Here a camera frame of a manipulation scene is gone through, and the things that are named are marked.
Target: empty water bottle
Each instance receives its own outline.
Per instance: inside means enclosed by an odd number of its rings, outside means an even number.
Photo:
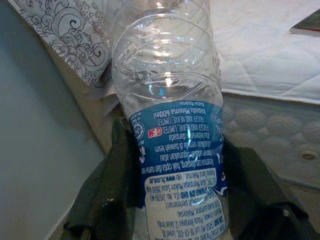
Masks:
[[[108,0],[112,78],[140,150],[134,238],[228,229],[223,97],[208,0]]]

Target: gray and white floral pattern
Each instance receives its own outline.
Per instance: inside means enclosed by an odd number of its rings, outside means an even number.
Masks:
[[[111,52],[105,16],[95,0],[9,2],[86,85],[99,85]]]

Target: blue label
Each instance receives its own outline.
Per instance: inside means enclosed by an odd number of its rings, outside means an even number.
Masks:
[[[216,171],[214,191],[226,195],[222,119],[220,107],[187,100],[158,104],[130,117],[141,153],[142,201],[148,177],[211,168]]]

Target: quilted mattress surface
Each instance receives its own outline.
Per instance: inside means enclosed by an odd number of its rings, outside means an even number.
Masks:
[[[319,0],[211,0],[225,93],[320,104],[320,37],[290,28]]]
[[[280,177],[320,190],[319,105],[224,95],[224,134]]]

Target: wall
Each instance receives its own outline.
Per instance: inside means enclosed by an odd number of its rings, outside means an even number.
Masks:
[[[41,240],[102,160],[37,37],[0,3],[0,234]]]

